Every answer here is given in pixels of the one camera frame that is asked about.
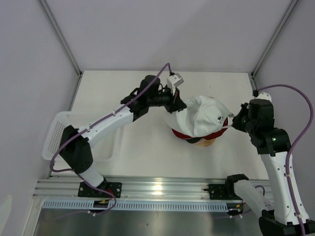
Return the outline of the white cap black logo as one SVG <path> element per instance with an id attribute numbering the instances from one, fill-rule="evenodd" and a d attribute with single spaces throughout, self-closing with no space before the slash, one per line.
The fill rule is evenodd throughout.
<path id="1" fill-rule="evenodd" d="M 186 99 L 187 108 L 166 114 L 167 125 L 191 137 L 205 136 L 228 126 L 228 119 L 234 117 L 226 106 L 213 97 L 195 96 Z"/>

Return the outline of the dark green cap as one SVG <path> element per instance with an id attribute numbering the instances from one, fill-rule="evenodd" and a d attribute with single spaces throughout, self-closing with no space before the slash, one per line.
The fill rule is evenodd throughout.
<path id="1" fill-rule="evenodd" d="M 186 141 L 190 144 L 197 144 L 202 138 L 191 138 L 191 139 L 186 139 Z"/>

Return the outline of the red cap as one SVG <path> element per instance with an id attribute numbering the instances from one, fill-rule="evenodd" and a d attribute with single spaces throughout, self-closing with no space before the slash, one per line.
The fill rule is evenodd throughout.
<path id="1" fill-rule="evenodd" d="M 219 136 L 221 136 L 226 130 L 227 130 L 227 127 L 217 131 L 217 132 L 214 132 L 214 133 L 211 133 L 211 134 L 208 134 L 208 135 L 205 135 L 205 136 L 197 136 L 197 137 L 191 137 L 189 135 L 185 135 L 181 132 L 178 132 L 174 129 L 171 129 L 173 134 L 177 137 L 177 138 L 180 138 L 180 139 L 183 139 L 183 140 L 188 140 L 188 139 L 193 139 L 193 138 L 202 138 L 202 139 L 205 139 L 205 140 L 212 140 L 212 139 L 215 139 Z"/>

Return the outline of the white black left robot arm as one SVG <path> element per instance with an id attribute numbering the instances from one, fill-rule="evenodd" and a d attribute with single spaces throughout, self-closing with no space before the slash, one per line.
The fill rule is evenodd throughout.
<path id="1" fill-rule="evenodd" d="M 187 106 L 178 89 L 183 82 L 180 74 L 171 73 L 166 86 L 161 87 L 159 77 L 147 75 L 108 115 L 80 128 L 69 125 L 64 129 L 58 154 L 94 196 L 105 194 L 107 181 L 94 165 L 92 148 L 116 129 L 145 115 L 150 107 L 164 107 L 170 114 L 184 110 Z"/>

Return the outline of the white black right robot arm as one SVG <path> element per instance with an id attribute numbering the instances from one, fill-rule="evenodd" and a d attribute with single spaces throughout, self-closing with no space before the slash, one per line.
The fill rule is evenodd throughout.
<path id="1" fill-rule="evenodd" d="M 251 143 L 266 168 L 273 201 L 261 194 L 244 174 L 228 176 L 224 192 L 231 199 L 246 202 L 258 217 L 264 236 L 306 236 L 315 232 L 302 204 L 290 161 L 291 143 L 287 132 L 274 127 L 274 107 L 266 99 L 252 99 L 241 106 L 232 127 L 249 134 Z"/>

